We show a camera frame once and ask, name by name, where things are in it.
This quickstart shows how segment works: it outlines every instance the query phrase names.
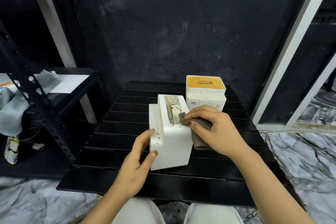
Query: finger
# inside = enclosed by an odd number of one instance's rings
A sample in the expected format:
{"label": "finger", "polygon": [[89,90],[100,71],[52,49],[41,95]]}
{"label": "finger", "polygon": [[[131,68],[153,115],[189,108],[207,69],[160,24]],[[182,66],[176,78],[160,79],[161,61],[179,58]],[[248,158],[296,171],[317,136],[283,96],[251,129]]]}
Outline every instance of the finger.
{"label": "finger", "polygon": [[141,153],[144,151],[145,147],[149,144],[151,140],[151,135],[155,132],[155,129],[146,130],[141,135],[139,135],[133,144],[131,153],[137,158],[140,158]]}
{"label": "finger", "polygon": [[158,155],[157,151],[151,151],[147,155],[147,157],[145,158],[141,166],[138,168],[138,171],[140,171],[141,173],[147,174],[157,155]]}
{"label": "finger", "polygon": [[199,118],[200,117],[200,118],[209,120],[211,123],[215,123],[218,113],[219,112],[210,112],[210,111],[207,111],[207,110],[197,110],[197,111],[193,111],[193,112],[188,113],[184,117],[184,119],[189,120],[191,118]]}
{"label": "finger", "polygon": [[202,127],[201,125],[199,125],[197,122],[195,121],[190,121],[189,122],[189,126],[191,127],[191,129],[199,135],[200,138],[202,138],[204,141],[207,140],[207,138],[210,137],[210,131],[205,129],[204,127]]}
{"label": "finger", "polygon": [[208,106],[208,105],[202,105],[202,106],[199,106],[199,107],[195,107],[190,112],[194,112],[194,111],[198,111],[198,110],[207,110],[207,111],[210,111],[210,112],[219,112],[217,109],[215,109],[211,106]]}

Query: hand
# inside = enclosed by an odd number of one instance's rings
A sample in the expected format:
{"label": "hand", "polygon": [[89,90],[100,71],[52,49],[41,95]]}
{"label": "hand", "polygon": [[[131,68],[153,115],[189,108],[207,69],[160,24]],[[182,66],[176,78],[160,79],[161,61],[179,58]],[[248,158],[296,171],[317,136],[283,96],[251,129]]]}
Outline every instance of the hand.
{"label": "hand", "polygon": [[227,113],[203,105],[192,109],[184,118],[188,120],[199,117],[212,123],[210,131],[195,121],[190,121],[189,126],[218,153],[232,158],[239,155],[246,146],[249,147],[242,139]]}
{"label": "hand", "polygon": [[117,193],[123,200],[128,201],[135,196],[145,183],[157,151],[151,151],[140,164],[140,155],[148,146],[155,129],[147,130],[135,139],[132,151],[125,158],[120,171],[110,190]]}

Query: white tissue box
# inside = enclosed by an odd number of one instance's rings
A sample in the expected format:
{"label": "white tissue box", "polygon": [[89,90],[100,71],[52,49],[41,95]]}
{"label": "white tissue box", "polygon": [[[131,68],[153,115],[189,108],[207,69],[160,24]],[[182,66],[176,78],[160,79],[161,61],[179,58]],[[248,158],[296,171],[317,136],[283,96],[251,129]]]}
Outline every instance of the white tissue box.
{"label": "white tissue box", "polygon": [[187,165],[193,142],[191,129],[179,123],[179,113],[188,113],[183,96],[158,95],[157,104],[149,105],[150,150],[158,154],[151,170]]}
{"label": "white tissue box", "polygon": [[185,101],[188,109],[208,105],[222,111],[226,87],[220,77],[187,75]]}

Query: person's right hand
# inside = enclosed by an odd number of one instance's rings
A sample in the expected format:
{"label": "person's right hand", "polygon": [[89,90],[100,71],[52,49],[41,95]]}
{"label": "person's right hand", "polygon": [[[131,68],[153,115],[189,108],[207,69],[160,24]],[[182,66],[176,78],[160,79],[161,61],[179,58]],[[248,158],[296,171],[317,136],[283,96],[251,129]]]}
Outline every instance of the person's right hand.
{"label": "person's right hand", "polygon": [[203,105],[192,109],[184,118],[188,120],[199,117],[212,123],[210,131],[195,121],[190,121],[189,126],[218,153],[232,158],[241,154],[241,151],[246,149],[246,147],[249,147],[227,113]]}

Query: fingernail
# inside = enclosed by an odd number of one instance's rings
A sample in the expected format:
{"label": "fingernail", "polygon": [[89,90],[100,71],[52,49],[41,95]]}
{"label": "fingernail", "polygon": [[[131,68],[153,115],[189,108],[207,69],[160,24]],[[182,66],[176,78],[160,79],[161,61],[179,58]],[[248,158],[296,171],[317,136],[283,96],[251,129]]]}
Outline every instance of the fingernail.
{"label": "fingernail", "polygon": [[158,152],[157,151],[152,151],[152,155],[155,158],[158,155]]}

